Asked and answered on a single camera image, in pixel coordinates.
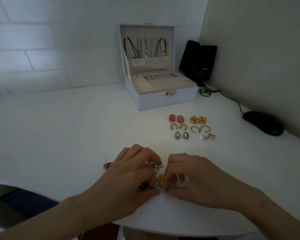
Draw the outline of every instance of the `black speaker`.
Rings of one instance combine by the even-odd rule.
[[[198,80],[209,80],[216,57],[217,47],[215,45],[202,45],[199,50],[196,77]]]
[[[189,40],[185,47],[179,70],[185,74],[193,74],[200,51],[200,44]]]

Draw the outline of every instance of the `white desk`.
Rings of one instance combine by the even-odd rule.
[[[175,140],[169,114],[183,115],[190,139]],[[190,132],[192,115],[205,116],[216,138]],[[122,84],[0,99],[0,183],[63,200],[90,187],[124,147],[148,146],[167,163],[171,153],[197,154],[262,189],[300,219],[300,140],[269,136],[243,120],[221,94],[138,112]],[[172,235],[243,234],[256,228],[238,213],[209,209],[162,194],[117,221]]]

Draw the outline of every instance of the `black mouse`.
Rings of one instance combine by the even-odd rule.
[[[264,133],[267,133],[271,136],[280,136],[284,132],[284,125],[276,117],[256,111],[245,112],[242,117],[254,124]]]

